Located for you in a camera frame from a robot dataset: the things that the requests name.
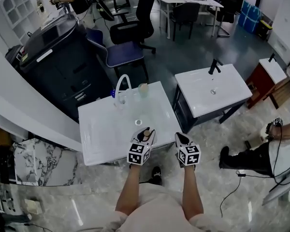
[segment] blue chair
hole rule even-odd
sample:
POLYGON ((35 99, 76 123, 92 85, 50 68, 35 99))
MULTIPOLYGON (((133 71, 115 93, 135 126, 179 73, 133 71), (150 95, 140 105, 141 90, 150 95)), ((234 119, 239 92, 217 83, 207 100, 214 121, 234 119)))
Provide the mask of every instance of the blue chair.
POLYGON ((116 44, 106 48, 103 44, 103 33, 98 29, 86 29, 86 38, 94 45, 98 56, 104 62, 104 64, 115 70, 116 76, 119 79, 118 67, 127 65, 129 63, 138 62, 142 65, 146 79, 148 80, 148 73, 144 62, 144 56, 142 49, 136 42, 125 42, 122 44, 116 44))

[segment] blue storage box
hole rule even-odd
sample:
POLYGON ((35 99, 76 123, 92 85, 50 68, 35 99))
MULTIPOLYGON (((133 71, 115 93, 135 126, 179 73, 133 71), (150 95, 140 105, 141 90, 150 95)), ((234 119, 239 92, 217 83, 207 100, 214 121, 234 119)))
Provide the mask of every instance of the blue storage box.
POLYGON ((249 17, 246 17, 246 20, 244 22, 244 29, 247 32, 255 33, 258 23, 259 23, 259 20, 255 21, 255 20, 251 20, 249 17))
POLYGON ((244 27, 244 23, 246 21, 246 15, 241 12, 240 17, 238 18, 238 25, 240 25, 241 27, 244 27))
POLYGON ((244 1, 241 12, 247 15, 250 7, 251 7, 250 3, 244 1))
POLYGON ((248 10, 248 14, 246 14, 249 19, 253 21, 259 21, 262 13, 261 10, 256 6, 251 6, 248 10))

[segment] black printer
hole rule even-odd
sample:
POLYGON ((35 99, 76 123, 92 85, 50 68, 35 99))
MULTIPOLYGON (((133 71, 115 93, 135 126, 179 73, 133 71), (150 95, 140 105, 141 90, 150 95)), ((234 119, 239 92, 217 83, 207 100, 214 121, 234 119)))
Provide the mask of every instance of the black printer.
POLYGON ((38 29, 25 45, 20 71, 54 106, 78 122, 81 105, 110 96, 112 84, 75 17, 38 29))

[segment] white shirt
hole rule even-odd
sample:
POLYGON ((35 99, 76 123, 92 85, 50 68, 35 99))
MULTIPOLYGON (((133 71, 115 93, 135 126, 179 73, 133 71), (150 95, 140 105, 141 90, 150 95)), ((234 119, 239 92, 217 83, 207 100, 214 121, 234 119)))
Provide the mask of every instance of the white shirt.
MULTIPOLYGON (((271 141, 269 144, 270 162, 271 162, 272 172, 275 176, 280 175, 281 173, 283 173, 290 167, 290 139, 287 139, 287 140, 281 141, 277 163, 275 167, 275 173, 274 173, 274 165, 275 165, 275 161, 277 157, 278 145, 279 145, 279 140, 271 141)), ((285 173, 279 176, 279 179, 289 173, 290 173, 290 170, 286 171, 285 173)))
POLYGON ((226 232, 229 228, 220 218, 199 214, 186 220, 182 193, 162 186, 140 185, 139 207, 130 216, 114 212, 101 232, 226 232))

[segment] floor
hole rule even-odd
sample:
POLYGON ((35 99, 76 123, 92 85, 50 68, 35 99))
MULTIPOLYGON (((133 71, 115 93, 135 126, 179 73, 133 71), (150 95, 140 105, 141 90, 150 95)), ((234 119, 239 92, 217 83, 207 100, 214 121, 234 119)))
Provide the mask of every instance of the floor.
MULTIPOLYGON (((168 40, 164 30, 159 30, 159 13, 151 14, 155 33, 145 41, 157 48, 156 55, 145 50, 145 61, 150 82, 161 81, 172 100, 176 81, 174 74, 199 68, 209 67, 213 58, 223 63, 232 63, 241 76, 246 79, 260 58, 268 58, 271 47, 258 37, 245 32, 236 24, 230 25, 232 37, 216 39, 210 37, 210 27, 195 24, 191 40, 188 40, 188 28, 182 27, 177 32, 175 42, 168 40)), ((104 21, 97 21, 98 28, 104 31, 105 43, 110 44, 108 30, 104 21)), ((115 73, 108 74, 116 83, 115 73)), ((136 87, 145 80, 143 71, 127 67, 120 70, 127 73, 136 87)), ((290 99, 276 110, 269 99, 260 102, 248 110, 241 107, 236 114, 223 124, 217 119, 194 127, 190 135, 200 145, 201 163, 196 168, 198 187, 205 213, 221 216, 219 206, 225 196, 233 191, 239 177, 233 170, 221 170, 218 167, 219 153, 223 146, 229 145, 231 154, 245 149, 244 140, 258 133, 260 129, 274 118, 280 116, 284 123, 290 122, 290 99)), ((174 146, 167 150, 156 151, 142 167, 141 181, 149 178, 153 166, 162 169, 163 185, 166 188, 182 191, 184 171, 179 168, 175 158, 174 146)), ((24 207, 23 199, 35 199, 42 203, 44 213, 33 216, 33 223, 56 232, 74 232, 85 228, 101 227, 115 208, 120 191, 129 170, 122 160, 118 167, 84 165, 82 154, 77 154, 79 168, 77 175, 82 179, 81 185, 68 187, 26 187, 11 185, 15 200, 24 207)), ((283 199, 275 200, 262 206, 262 200, 275 185, 272 179, 245 177, 237 192, 223 204, 223 219, 237 232, 288 232, 290 230, 290 203, 283 199)), ((16 226, 19 231, 38 232, 42 229, 16 226)))

